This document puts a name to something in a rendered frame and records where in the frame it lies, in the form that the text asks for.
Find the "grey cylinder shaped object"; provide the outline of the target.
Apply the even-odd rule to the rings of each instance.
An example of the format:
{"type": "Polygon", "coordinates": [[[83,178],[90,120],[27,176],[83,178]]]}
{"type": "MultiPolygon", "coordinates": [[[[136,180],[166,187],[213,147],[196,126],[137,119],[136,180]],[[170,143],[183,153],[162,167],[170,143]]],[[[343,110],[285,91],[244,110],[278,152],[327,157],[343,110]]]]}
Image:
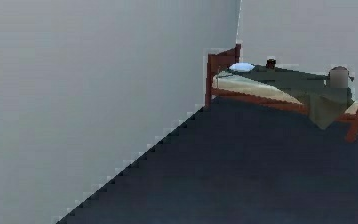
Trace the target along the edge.
{"type": "Polygon", "coordinates": [[[329,86],[332,88],[347,88],[348,78],[349,71],[346,67],[334,67],[329,71],[329,86]]]}

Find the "red wooden bed green blanket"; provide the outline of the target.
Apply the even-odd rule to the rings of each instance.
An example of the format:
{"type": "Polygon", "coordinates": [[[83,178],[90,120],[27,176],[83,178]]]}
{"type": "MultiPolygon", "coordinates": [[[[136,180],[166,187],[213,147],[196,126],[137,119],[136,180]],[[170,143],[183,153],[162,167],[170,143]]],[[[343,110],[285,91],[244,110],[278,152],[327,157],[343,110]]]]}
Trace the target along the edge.
{"type": "Polygon", "coordinates": [[[305,114],[319,128],[326,129],[333,122],[347,122],[348,142],[358,138],[358,102],[347,88],[329,86],[329,72],[318,75],[279,68],[267,69],[254,65],[250,72],[230,70],[240,60],[241,46],[207,56],[205,104],[213,97],[231,98],[283,111],[305,114]]]}

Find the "pale blue pillow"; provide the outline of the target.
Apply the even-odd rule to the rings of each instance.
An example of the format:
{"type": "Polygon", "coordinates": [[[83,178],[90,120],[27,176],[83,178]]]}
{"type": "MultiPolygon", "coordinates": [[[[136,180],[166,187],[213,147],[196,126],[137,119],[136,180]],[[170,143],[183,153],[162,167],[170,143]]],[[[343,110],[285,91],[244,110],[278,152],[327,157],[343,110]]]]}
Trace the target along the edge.
{"type": "Polygon", "coordinates": [[[230,70],[238,71],[238,72],[250,72],[254,68],[255,66],[253,64],[245,63],[245,62],[235,63],[229,67],[230,70]]]}

